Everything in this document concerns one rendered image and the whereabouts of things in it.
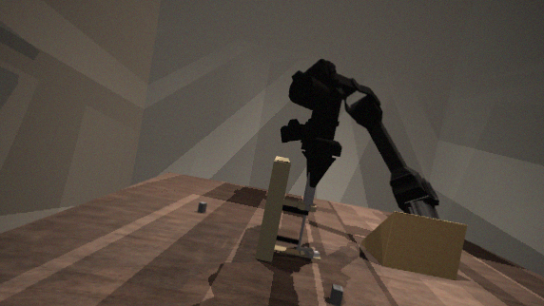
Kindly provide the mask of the small grey cylinder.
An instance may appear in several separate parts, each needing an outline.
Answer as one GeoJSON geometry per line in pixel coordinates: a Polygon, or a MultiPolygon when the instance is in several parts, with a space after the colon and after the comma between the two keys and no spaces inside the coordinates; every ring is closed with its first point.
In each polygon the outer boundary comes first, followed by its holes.
{"type": "Polygon", "coordinates": [[[199,204],[198,212],[206,212],[207,202],[201,201],[199,204]]]}

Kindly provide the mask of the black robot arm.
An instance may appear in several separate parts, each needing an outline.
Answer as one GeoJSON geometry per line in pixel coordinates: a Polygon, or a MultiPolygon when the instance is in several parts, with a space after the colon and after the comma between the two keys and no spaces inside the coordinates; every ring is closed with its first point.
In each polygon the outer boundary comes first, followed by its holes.
{"type": "MultiPolygon", "coordinates": [[[[390,170],[389,184],[393,187],[398,207],[406,214],[439,220],[435,208],[439,205],[439,199],[434,188],[405,163],[381,122],[380,101],[370,87],[358,84],[354,78],[338,74],[335,64],[323,59],[319,59],[304,73],[298,71],[292,76],[292,80],[288,95],[290,101],[313,110],[312,113],[339,117],[341,100],[344,100],[344,110],[358,124],[367,128],[390,170]],[[355,91],[367,95],[350,107],[345,100],[355,91]]],[[[309,141],[312,136],[310,120],[305,124],[300,124],[297,119],[290,120],[288,126],[281,128],[282,143],[309,141]]]]}

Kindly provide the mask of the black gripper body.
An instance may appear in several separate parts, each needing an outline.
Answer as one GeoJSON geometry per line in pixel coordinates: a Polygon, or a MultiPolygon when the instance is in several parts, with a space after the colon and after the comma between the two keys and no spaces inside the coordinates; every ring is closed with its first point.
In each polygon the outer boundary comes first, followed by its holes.
{"type": "Polygon", "coordinates": [[[338,117],[314,112],[310,119],[312,136],[310,140],[307,139],[309,141],[301,145],[301,149],[326,157],[340,157],[341,146],[339,142],[334,141],[336,126],[339,126],[338,117]]]}

